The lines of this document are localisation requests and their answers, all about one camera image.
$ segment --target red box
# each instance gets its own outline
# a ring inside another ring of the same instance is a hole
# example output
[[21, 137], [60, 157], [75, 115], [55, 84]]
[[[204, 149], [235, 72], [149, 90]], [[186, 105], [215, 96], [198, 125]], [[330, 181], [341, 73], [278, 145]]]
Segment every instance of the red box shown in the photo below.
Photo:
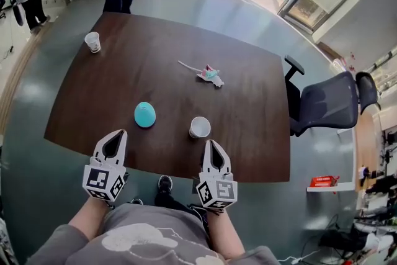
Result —
[[334, 176], [320, 176], [311, 179], [310, 187], [334, 187], [337, 179]]

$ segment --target teal egg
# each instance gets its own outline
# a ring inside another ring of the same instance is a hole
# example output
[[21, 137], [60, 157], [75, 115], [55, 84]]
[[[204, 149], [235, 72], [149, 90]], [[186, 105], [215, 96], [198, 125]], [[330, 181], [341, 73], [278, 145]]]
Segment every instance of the teal egg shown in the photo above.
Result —
[[147, 102], [141, 102], [135, 108], [134, 118], [138, 126], [148, 128], [156, 121], [156, 112], [152, 105]]

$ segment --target gray shirt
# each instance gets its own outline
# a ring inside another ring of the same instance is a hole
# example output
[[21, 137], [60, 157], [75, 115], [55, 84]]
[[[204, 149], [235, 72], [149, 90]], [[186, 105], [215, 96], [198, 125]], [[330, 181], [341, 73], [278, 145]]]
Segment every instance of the gray shirt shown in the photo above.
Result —
[[[182, 211], [124, 204], [106, 216], [101, 233], [88, 241], [77, 228], [61, 225], [27, 264], [226, 264], [209, 248], [198, 218]], [[264, 246], [228, 264], [279, 265]]]

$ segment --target white paper cup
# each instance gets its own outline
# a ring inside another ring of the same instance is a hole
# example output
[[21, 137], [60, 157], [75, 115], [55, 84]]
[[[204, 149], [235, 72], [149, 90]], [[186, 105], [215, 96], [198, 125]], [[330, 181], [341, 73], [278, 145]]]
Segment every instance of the white paper cup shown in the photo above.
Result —
[[100, 50], [99, 34], [98, 32], [90, 32], [84, 38], [91, 52], [96, 53]]
[[195, 117], [189, 129], [189, 135], [193, 138], [207, 137], [211, 132], [211, 124], [204, 117]]

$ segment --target desk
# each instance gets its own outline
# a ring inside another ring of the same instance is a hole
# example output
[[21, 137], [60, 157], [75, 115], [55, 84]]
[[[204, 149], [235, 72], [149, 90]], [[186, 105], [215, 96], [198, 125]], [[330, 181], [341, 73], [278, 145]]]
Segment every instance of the desk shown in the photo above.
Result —
[[[290, 127], [279, 56], [227, 36], [167, 20], [104, 13], [93, 28], [102, 50], [82, 44], [56, 97], [45, 138], [92, 156], [98, 140], [124, 128], [125, 166], [171, 176], [197, 176], [205, 140], [191, 140], [206, 117], [240, 182], [290, 176]], [[178, 64], [219, 69], [217, 89]], [[134, 110], [150, 102], [156, 123], [138, 127]]]

